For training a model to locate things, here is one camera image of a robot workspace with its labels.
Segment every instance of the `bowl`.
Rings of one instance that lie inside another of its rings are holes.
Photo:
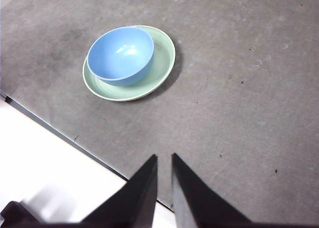
[[[120,27],[99,37],[88,52],[88,68],[104,82],[129,86],[140,81],[151,68],[152,37],[137,27]]]

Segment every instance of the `bowl rim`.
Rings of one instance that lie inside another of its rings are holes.
[[[106,96],[103,96],[97,92],[95,92],[90,86],[89,84],[87,83],[86,81],[86,77],[85,77],[85,63],[86,63],[86,60],[88,58],[88,56],[86,56],[84,62],[83,62],[83,66],[82,66],[82,78],[84,80],[84,83],[86,85],[86,87],[96,96],[102,98],[102,99],[105,99],[105,100],[109,100],[109,101],[114,101],[114,102],[128,102],[128,101],[133,101],[133,100],[136,100],[136,99],[139,99],[139,98],[142,98],[142,97],[145,97],[147,96],[148,94],[154,92],[156,89],[158,89],[164,82],[165,80],[167,79],[168,75],[170,74],[170,72],[172,71],[173,67],[174,67],[174,64],[175,64],[175,57],[176,57],[176,50],[175,50],[175,46],[174,46],[174,43],[172,41],[172,39],[161,29],[157,28],[157,27],[153,27],[153,26],[149,26],[149,25],[134,25],[134,26],[137,26],[137,27],[148,27],[148,28],[151,28],[151,29],[154,29],[154,30],[157,30],[158,32],[162,33],[169,41],[171,47],[173,48],[173,58],[172,58],[172,62],[171,64],[169,65],[165,75],[163,76],[163,78],[156,84],[156,86],[154,86],[152,89],[140,94],[140,95],[136,95],[136,96],[133,96],[133,97],[127,97],[127,98],[111,98],[111,97],[106,97]]]
[[[114,31],[116,31],[116,30],[120,30],[120,29],[123,29],[123,28],[138,29],[138,30],[142,31],[144,34],[146,34],[146,35],[149,37],[149,39],[152,41],[152,47],[151,47],[152,52],[151,52],[151,56],[147,59],[147,62],[145,63],[145,65],[144,65],[143,67],[141,67],[141,69],[139,69],[137,72],[134,72],[134,73],[131,74],[131,75],[128,75],[128,76],[125,76],[125,77],[119,77],[119,78],[101,77],[101,76],[97,75],[97,74],[91,69],[91,67],[90,67],[90,64],[89,64],[89,55],[90,55],[90,52],[91,52],[93,46],[94,46],[102,37],[106,36],[107,34],[109,34],[109,33],[111,33],[111,32],[114,32]],[[141,29],[141,28],[139,28],[139,27],[135,27],[134,25],[133,25],[133,26],[118,27],[118,28],[112,29],[112,30],[110,30],[110,31],[108,31],[108,32],[106,32],[106,33],[104,33],[104,34],[101,35],[97,40],[94,41],[94,43],[91,45],[91,47],[90,47],[90,49],[89,49],[89,51],[88,51],[88,53],[87,53],[87,65],[88,65],[88,68],[89,68],[90,72],[91,72],[94,76],[100,78],[101,80],[105,80],[105,81],[120,81],[120,80],[124,80],[124,79],[127,79],[127,78],[129,78],[129,77],[132,77],[132,76],[136,75],[137,73],[139,73],[141,70],[143,70],[143,69],[151,62],[151,60],[152,60],[152,58],[153,58],[153,55],[154,55],[154,46],[155,46],[155,45],[154,45],[154,41],[153,41],[152,36],[151,36],[148,32],[146,32],[145,30],[143,30],[143,29]]]

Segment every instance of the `white floor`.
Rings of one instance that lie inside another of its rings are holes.
[[[78,222],[125,181],[0,100],[0,211],[22,201],[44,222]],[[156,204],[153,227],[174,228]]]

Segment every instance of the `light green plate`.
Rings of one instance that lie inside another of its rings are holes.
[[[131,101],[144,97],[157,89],[168,77],[175,61],[175,47],[162,30],[151,26],[136,26],[148,32],[154,41],[154,61],[148,74],[138,83],[128,87],[107,84],[90,73],[87,58],[83,63],[83,79],[95,95],[111,101]]]

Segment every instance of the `gray table surface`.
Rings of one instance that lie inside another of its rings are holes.
[[[93,95],[90,45],[136,24],[171,36],[169,78]],[[252,220],[319,224],[319,0],[13,0],[1,29],[1,92],[126,177],[156,153],[166,205],[177,152]]]

